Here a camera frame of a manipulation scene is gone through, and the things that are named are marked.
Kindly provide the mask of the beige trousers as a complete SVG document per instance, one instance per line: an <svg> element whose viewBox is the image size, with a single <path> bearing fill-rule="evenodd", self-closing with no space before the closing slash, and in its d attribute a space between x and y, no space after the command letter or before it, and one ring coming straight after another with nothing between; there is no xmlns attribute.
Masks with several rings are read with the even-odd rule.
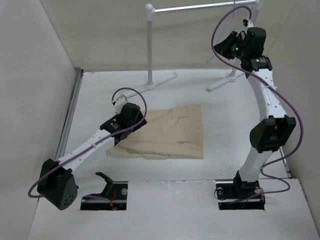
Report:
<svg viewBox="0 0 320 240"><path fill-rule="evenodd" d="M204 130L199 104L149 110L147 124L106 151L117 159L204 158Z"/></svg>

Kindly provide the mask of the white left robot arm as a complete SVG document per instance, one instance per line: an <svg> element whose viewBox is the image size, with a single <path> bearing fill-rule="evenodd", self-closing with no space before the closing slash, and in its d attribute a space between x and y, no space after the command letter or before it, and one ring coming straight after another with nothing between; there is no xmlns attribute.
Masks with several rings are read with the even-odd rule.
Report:
<svg viewBox="0 0 320 240"><path fill-rule="evenodd" d="M70 207L78 195L76 175L85 166L125 140L131 133L147 124L146 112L127 102L118 114L104 122L90 139L58 160L48 159L41 167L37 192L57 209Z"/></svg>

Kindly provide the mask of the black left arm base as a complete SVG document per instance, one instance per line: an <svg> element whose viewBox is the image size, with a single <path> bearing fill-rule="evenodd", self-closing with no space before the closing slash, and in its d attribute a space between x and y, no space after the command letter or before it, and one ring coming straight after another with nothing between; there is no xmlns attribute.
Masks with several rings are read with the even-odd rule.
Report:
<svg viewBox="0 0 320 240"><path fill-rule="evenodd" d="M101 193L91 193L83 196L80 204L81 211L126 211L128 199L128 181L113 181L102 172L97 176L106 182Z"/></svg>

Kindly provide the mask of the light blue clothes hanger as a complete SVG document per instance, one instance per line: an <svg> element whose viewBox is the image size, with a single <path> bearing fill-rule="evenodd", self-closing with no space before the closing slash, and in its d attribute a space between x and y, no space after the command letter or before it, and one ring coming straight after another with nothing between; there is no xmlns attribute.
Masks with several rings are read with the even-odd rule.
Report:
<svg viewBox="0 0 320 240"><path fill-rule="evenodd" d="M240 0L230 0L232 1L232 9L235 9L236 7L240 5L246 5L245 3L239 3ZM248 17L249 11L245 8L237 9L234 12L232 12L221 24L221 26L218 28L218 31L216 32L216 36L214 37L214 44L219 44L222 42L230 33L231 31L240 31L243 29L243 24L240 23L241 20L238 20L240 17ZM213 53L212 50L210 50L210 53L208 54L206 58L206 64L209 64L216 55Z"/></svg>

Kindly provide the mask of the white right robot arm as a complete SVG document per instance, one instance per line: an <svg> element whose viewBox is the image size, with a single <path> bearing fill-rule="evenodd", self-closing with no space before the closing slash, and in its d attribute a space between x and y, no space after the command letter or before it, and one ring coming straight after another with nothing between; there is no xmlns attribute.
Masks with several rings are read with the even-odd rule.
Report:
<svg viewBox="0 0 320 240"><path fill-rule="evenodd" d="M252 87L259 109L260 122L250 131L251 148L243 166L231 184L217 184L220 199L244 199L256 195L262 166L272 154L284 146L296 127L296 119L288 116L275 94L272 64L263 55L266 31L248 27L240 33L232 31L214 50L222 57L240 60L240 69Z"/></svg>

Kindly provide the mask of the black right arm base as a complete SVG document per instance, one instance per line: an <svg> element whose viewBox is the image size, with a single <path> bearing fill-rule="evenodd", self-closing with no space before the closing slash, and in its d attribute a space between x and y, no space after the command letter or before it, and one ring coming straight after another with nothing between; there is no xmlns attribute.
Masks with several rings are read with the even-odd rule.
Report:
<svg viewBox="0 0 320 240"><path fill-rule="evenodd" d="M214 196L222 210L264 210L265 197L259 182L242 181L237 173L233 179L217 180Z"/></svg>

